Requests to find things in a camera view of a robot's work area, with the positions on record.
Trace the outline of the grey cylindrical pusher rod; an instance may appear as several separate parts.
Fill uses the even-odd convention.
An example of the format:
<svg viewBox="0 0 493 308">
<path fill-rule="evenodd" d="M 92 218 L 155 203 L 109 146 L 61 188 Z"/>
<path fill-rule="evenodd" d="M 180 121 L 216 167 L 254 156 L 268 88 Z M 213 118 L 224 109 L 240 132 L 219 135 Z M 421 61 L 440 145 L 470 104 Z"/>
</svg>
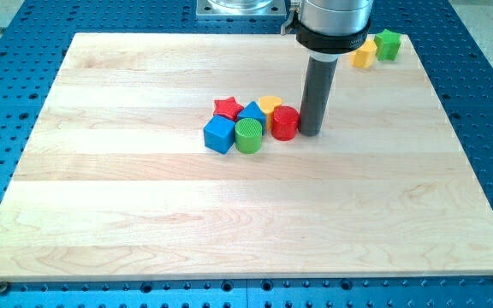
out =
<svg viewBox="0 0 493 308">
<path fill-rule="evenodd" d="M 336 64 L 337 60 L 323 62 L 313 57 L 308 61 L 299 123 L 299 131 L 305 136 L 315 136 L 321 130 Z"/>
</svg>

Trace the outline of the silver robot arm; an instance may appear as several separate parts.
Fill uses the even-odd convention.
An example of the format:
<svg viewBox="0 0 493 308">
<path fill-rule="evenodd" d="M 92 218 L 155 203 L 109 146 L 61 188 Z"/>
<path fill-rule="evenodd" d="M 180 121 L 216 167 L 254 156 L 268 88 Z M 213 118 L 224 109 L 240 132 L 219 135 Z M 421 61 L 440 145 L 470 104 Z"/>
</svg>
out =
<svg viewBox="0 0 493 308">
<path fill-rule="evenodd" d="M 295 32 L 309 60 L 300 104 L 299 131 L 319 134 L 340 55 L 357 50 L 367 38 L 372 0 L 291 2 L 281 34 Z"/>
</svg>

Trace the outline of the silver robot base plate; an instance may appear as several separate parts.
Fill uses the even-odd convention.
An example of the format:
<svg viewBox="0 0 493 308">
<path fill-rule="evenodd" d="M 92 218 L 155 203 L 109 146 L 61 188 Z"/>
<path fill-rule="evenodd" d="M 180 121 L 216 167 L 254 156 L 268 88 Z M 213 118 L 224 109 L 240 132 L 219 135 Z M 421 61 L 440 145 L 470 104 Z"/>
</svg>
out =
<svg viewBox="0 0 493 308">
<path fill-rule="evenodd" d="M 196 15 L 223 16 L 281 16 L 287 14 L 284 0 L 197 0 Z"/>
</svg>

